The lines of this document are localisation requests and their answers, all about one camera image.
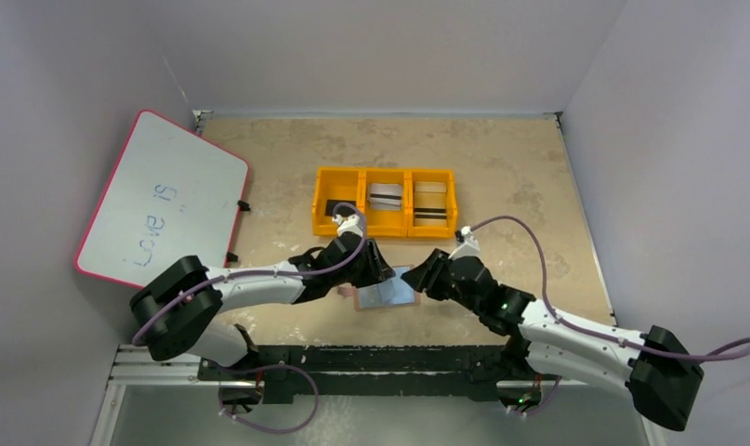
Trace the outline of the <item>brown leather card holder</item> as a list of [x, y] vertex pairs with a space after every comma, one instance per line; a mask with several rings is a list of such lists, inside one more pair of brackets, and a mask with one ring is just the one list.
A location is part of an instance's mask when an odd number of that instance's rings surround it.
[[396, 266], [395, 276], [376, 285], [356, 288], [339, 286], [336, 292], [343, 298], [349, 298], [358, 311], [402, 308], [420, 304], [420, 295], [403, 279], [402, 275], [413, 268], [413, 265]]

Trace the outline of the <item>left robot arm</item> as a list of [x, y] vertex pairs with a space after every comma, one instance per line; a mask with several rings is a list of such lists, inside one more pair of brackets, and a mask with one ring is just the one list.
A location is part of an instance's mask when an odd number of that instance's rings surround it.
[[265, 304], [307, 303], [343, 284], [363, 288], [394, 275], [376, 241], [352, 232], [267, 267], [211, 268], [198, 256], [183, 256], [131, 298], [139, 326], [132, 343], [147, 348], [155, 361], [188, 353], [231, 367], [250, 360], [254, 345], [243, 329], [219, 321], [218, 315]]

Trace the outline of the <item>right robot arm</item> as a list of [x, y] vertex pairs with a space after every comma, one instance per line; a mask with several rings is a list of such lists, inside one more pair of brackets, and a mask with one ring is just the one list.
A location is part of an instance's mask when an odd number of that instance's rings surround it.
[[401, 276], [434, 300], [452, 300], [490, 331], [508, 338], [514, 362], [632, 400], [645, 418], [682, 431], [704, 378], [688, 350], [669, 330], [620, 329], [561, 310], [550, 312], [534, 295], [498, 282], [476, 256], [452, 259], [436, 249]]

